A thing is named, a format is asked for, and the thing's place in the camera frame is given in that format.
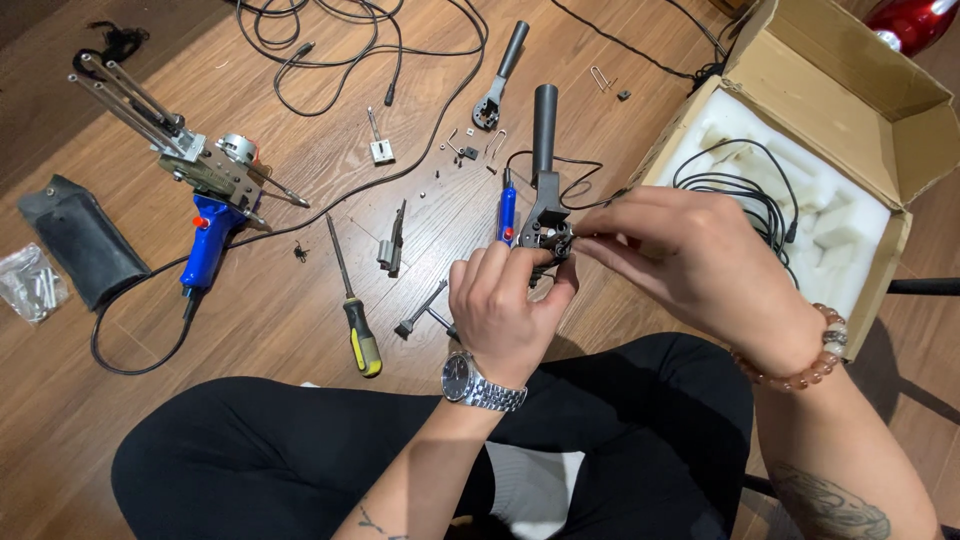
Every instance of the blue handle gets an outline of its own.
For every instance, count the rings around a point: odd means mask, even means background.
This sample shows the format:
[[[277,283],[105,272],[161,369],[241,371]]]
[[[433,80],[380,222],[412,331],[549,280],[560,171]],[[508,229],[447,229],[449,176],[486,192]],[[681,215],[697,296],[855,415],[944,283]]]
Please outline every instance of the blue handle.
[[[247,218],[239,210],[201,195],[194,195],[193,202],[197,205],[200,217],[206,220],[206,226],[197,227],[190,258],[180,282],[188,287],[206,289],[213,284],[213,272],[224,251],[227,234]]]
[[[516,211],[516,189],[508,185],[500,194],[500,215],[496,220],[496,239],[508,246],[514,243],[514,213]]]

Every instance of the wooden floor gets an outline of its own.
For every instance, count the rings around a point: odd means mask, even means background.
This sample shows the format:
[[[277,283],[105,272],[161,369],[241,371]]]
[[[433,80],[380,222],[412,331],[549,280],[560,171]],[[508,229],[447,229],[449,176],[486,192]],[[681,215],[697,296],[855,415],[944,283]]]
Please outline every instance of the wooden floor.
[[[684,2],[714,31],[726,20],[702,0]],[[846,2],[856,14],[871,2]],[[112,375],[88,351],[93,315],[74,294],[48,321],[32,328],[0,308],[0,536],[4,538],[131,537],[109,488],[109,466],[123,436],[164,400],[212,378],[248,375],[290,383],[405,393],[437,392],[441,358],[450,349],[443,329],[421,319],[408,341],[392,332],[446,274],[449,263],[492,238],[498,176],[504,159],[529,148],[534,88],[560,88],[557,154],[606,164],[582,200],[624,185],[689,85],[597,36],[544,0],[478,0],[491,25],[480,73],[453,103],[422,165],[391,184],[357,195],[332,211],[353,286],[367,304],[383,374],[363,380],[351,365],[341,303],[343,290],[323,221],[294,234],[256,242],[227,254],[216,285],[204,299],[180,353],[140,377]],[[568,0],[576,12],[662,62],[683,71],[711,57],[707,42],[679,12],[657,0]],[[236,132],[261,143],[274,176],[313,204],[298,209],[275,198],[260,212],[275,228],[299,223],[347,189],[395,172],[426,147],[441,103],[476,57],[405,56],[395,104],[382,103],[395,57],[375,55],[350,76],[337,105],[319,118],[300,118],[276,100],[276,65],[241,37],[232,8],[205,0],[46,0],[19,11],[30,28],[0,49],[0,254],[36,241],[15,209],[18,197],[60,173],[85,185],[147,263],[157,268],[188,252],[194,209],[184,185],[154,164],[145,141],[133,135],[79,88],[68,85],[69,59],[80,47],[100,45],[92,20],[111,19],[151,33],[126,62],[145,86],[188,126],[209,136]],[[507,84],[500,128],[508,132],[496,160],[453,164],[439,145],[459,128],[458,145],[483,148],[489,136],[470,138],[473,104],[487,90],[517,19],[531,24],[526,50]],[[339,20],[317,5],[303,12],[301,39],[317,41],[311,60],[352,55],[370,28]],[[443,0],[408,2],[397,17],[404,44],[442,50],[474,46],[466,19]],[[281,35],[280,24],[265,31]],[[390,25],[384,39],[396,40]],[[956,28],[918,63],[960,90],[960,31]],[[619,102],[601,93],[588,74],[600,66]],[[298,70],[285,95],[310,109],[335,89],[339,69]],[[396,164],[374,168],[366,107],[374,106]],[[529,170],[529,158],[517,159]],[[440,178],[435,178],[435,171]],[[561,169],[565,182],[580,172]],[[525,215],[535,193],[520,190]],[[377,241],[390,233],[407,199],[403,267],[387,279],[375,262]],[[899,277],[960,275],[960,184],[944,179],[911,206],[914,229]],[[244,232],[246,237],[255,232]],[[292,250],[310,250],[306,263]],[[548,359],[592,353],[655,331],[681,326],[625,281],[590,260],[579,264],[582,288]],[[184,300],[176,268],[126,295],[109,312],[102,350],[115,364],[135,368],[156,361],[180,330]],[[445,294],[435,304],[448,314]],[[960,527],[960,301],[888,297],[860,359],[856,377],[919,469],[943,523]],[[750,472],[761,474],[759,456]],[[745,492],[735,538],[790,537],[774,503]]]

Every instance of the tattoo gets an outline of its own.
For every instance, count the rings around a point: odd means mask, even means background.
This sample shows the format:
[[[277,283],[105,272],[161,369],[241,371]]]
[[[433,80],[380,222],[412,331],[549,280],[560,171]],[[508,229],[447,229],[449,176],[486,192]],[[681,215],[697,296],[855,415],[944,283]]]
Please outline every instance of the tattoo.
[[[839,485],[777,463],[771,481],[801,529],[820,540],[883,540],[890,537],[890,520],[879,508]]]
[[[362,503],[362,502],[365,501],[366,499],[367,499],[367,497],[364,496],[364,498],[361,499],[360,502]],[[384,536],[386,536],[386,537],[387,537],[387,540],[409,540],[410,537],[407,536],[406,534],[400,534],[400,535],[398,535],[398,536],[389,536],[389,535],[386,533],[386,531],[383,530],[383,528],[381,528],[379,525],[375,524],[375,523],[373,522],[373,520],[370,519],[370,514],[367,513],[367,510],[363,507],[362,504],[358,504],[357,507],[360,508],[360,513],[363,514],[363,520],[361,520],[361,521],[357,524],[358,526],[360,526],[360,527],[373,527],[377,532],[379,532],[380,534],[383,534]]]

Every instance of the watch face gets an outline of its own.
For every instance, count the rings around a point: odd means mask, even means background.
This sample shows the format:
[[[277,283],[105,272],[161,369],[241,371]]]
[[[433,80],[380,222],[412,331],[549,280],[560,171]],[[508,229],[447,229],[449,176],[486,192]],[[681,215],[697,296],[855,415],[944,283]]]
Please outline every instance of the watch face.
[[[470,385],[470,365],[463,355],[454,355],[444,364],[441,374],[444,396],[451,402],[459,402],[467,396]]]

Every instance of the black leather pouch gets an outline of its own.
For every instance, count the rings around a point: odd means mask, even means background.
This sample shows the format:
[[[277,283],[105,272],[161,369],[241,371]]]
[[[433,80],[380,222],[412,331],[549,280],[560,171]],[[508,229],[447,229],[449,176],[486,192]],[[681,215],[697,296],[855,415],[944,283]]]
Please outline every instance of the black leather pouch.
[[[150,273],[93,194],[60,175],[46,188],[20,197],[16,207],[91,311]]]

